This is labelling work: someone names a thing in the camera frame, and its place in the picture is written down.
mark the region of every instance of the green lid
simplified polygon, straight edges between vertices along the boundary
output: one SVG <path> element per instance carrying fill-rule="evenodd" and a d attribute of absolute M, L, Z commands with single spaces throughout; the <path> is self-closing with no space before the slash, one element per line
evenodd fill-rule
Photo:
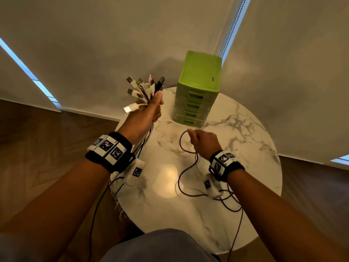
<path fill-rule="evenodd" d="M 209 91 L 220 91 L 222 58 L 207 53 L 187 51 L 178 83 Z"/>

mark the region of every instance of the person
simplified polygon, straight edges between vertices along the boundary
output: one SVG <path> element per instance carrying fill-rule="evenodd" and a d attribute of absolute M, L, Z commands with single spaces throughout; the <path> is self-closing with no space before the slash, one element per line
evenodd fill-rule
<path fill-rule="evenodd" d="M 118 132 L 137 144 L 161 116 L 162 93 L 132 112 Z M 205 159 L 222 150 L 213 133 L 188 130 L 194 149 Z M 100 164 L 85 160 L 9 220 L 0 234 L 1 261 L 56 261 L 110 180 Z M 277 261 L 345 261 L 327 237 L 290 204 L 243 169 L 227 183 Z M 102 261 L 216 261 L 185 232 L 158 230 L 120 243 Z"/>

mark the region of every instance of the wrist strap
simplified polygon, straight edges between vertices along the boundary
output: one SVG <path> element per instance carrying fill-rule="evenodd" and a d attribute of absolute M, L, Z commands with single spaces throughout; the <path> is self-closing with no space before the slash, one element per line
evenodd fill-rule
<path fill-rule="evenodd" d="M 123 172 L 134 160 L 132 144 L 120 133 L 111 132 L 100 136 L 87 150 L 85 157 L 98 163 L 110 173 Z"/>
<path fill-rule="evenodd" d="M 210 173 L 218 180 L 226 182 L 228 174 L 245 168 L 230 151 L 217 151 L 210 157 Z"/>

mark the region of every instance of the round table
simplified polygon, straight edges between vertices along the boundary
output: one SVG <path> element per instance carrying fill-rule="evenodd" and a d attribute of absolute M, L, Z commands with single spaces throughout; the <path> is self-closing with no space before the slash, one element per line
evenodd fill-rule
<path fill-rule="evenodd" d="M 175 96 L 176 87 L 163 91 L 165 103 L 161 108 L 162 116 L 155 123 L 140 155 L 146 163 L 140 187 L 124 185 L 117 199 L 128 217 L 143 232 L 180 229 L 190 234 L 206 251 L 224 253 L 231 248 L 241 211 L 231 212 L 220 201 L 204 196 L 188 197 L 179 191 L 178 176 L 194 163 L 195 155 L 184 152 L 179 146 L 179 138 L 188 126 L 172 121 Z M 219 93 L 202 129 L 214 132 L 222 148 L 232 151 L 247 172 L 281 195 L 282 172 L 275 145 L 249 110 Z M 182 138 L 182 146 L 194 151 L 187 133 Z M 188 194 L 205 194 L 203 178 L 208 173 L 208 166 L 209 162 L 200 158 L 197 167 L 181 177 L 181 189 Z M 112 185 L 112 191 L 115 192 L 121 184 L 118 180 Z M 239 208 L 232 198 L 225 203 L 231 209 Z M 233 249 L 245 246 L 257 236 L 244 214 Z"/>

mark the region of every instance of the hand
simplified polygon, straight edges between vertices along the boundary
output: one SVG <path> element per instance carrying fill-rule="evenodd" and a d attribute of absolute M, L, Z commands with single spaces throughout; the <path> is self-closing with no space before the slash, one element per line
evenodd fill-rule
<path fill-rule="evenodd" d="M 148 106 L 142 105 L 139 110 L 131 112 L 118 132 L 132 143 L 137 144 L 151 128 L 151 123 L 161 117 L 161 108 L 164 101 L 162 92 L 157 92 Z"/>
<path fill-rule="evenodd" d="M 206 160 L 210 160 L 212 154 L 222 150 L 217 135 L 212 132 L 188 129 L 188 134 L 190 136 L 190 142 L 194 145 L 195 151 Z"/>

